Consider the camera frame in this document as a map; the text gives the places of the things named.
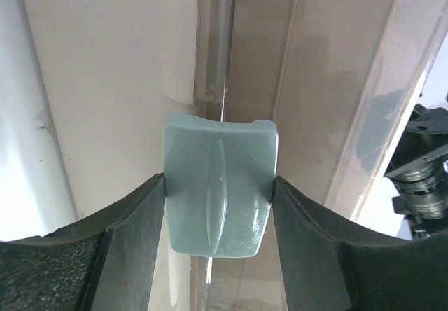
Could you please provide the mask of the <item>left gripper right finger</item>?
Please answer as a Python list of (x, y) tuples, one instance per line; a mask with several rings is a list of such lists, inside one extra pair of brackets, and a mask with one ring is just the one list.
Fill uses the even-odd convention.
[(402, 240), (274, 182), (274, 226), (289, 310), (446, 310), (447, 232)]

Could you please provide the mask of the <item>beige toolbox with smoky lid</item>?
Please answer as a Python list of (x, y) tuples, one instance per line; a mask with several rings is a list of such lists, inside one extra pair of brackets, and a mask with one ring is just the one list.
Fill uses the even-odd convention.
[[(275, 179), (399, 238), (369, 202), (446, 37), (447, 0), (1, 0), (1, 243), (164, 176), (173, 113), (272, 121)], [(212, 258), (172, 249), (165, 193), (147, 310), (289, 310), (272, 202), (255, 256)]]

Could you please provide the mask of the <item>grey-green toolbox latch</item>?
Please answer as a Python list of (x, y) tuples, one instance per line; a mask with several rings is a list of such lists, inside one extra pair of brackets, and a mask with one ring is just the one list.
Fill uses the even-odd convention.
[(269, 120), (169, 115), (163, 174), (172, 249), (212, 258), (255, 256), (270, 215), (278, 145)]

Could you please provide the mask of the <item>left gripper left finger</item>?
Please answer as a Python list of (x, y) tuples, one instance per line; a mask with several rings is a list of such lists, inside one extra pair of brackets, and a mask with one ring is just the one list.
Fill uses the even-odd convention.
[(165, 208), (156, 174), (43, 237), (1, 243), (2, 310), (147, 310)]

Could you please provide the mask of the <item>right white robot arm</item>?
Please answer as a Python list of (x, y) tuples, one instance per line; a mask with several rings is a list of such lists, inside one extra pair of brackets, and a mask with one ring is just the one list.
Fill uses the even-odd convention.
[(414, 239), (447, 228), (447, 110), (416, 104), (386, 169)]

